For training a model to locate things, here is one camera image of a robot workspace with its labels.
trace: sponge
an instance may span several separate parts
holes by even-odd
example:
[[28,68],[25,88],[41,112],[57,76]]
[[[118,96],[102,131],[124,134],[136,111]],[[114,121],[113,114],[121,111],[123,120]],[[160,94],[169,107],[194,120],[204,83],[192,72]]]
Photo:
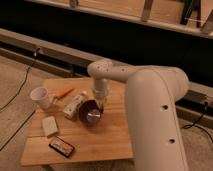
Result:
[[58,128],[56,125],[55,117],[49,116],[42,119],[42,128],[46,137],[56,134],[58,132]]

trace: wooden table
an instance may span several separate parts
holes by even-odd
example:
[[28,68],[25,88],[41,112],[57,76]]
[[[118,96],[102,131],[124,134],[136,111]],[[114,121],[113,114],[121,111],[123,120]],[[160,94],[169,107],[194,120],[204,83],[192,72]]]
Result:
[[[85,127],[79,119],[68,120],[62,109],[77,93],[86,90],[92,98],[91,78],[48,79],[44,86],[50,96],[57,90],[73,87],[75,90],[47,111],[37,108],[27,136],[21,158],[22,166],[76,163],[100,160],[132,158],[132,149],[124,111],[124,85],[109,81],[110,92],[101,121],[94,127]],[[75,146],[70,158],[48,147],[50,139],[44,136],[41,120],[55,116],[59,128],[58,137]]]

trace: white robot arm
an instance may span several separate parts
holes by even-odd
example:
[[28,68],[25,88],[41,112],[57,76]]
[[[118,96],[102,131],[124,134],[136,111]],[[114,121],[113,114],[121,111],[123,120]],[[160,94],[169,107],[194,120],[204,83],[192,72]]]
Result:
[[187,171],[175,101],[188,90],[186,74],[175,67],[113,66],[93,62],[94,96],[105,98],[107,80],[126,83],[125,107],[137,171]]

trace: chocolate bar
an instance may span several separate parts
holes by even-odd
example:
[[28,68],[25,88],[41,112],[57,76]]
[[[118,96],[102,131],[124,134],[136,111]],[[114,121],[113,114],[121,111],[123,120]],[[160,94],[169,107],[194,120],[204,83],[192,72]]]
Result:
[[66,158],[68,158],[75,149],[74,146],[72,146],[71,144],[65,142],[64,140],[58,137],[54,137],[51,139],[49,143],[49,147],[53,148],[55,151],[62,154]]

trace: paper cup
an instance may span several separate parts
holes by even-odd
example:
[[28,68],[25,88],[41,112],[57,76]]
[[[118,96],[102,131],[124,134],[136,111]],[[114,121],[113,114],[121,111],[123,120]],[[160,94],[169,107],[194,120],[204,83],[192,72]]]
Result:
[[42,109],[48,109],[50,107],[50,99],[48,91],[45,87],[37,87],[32,90],[30,93],[30,98]]

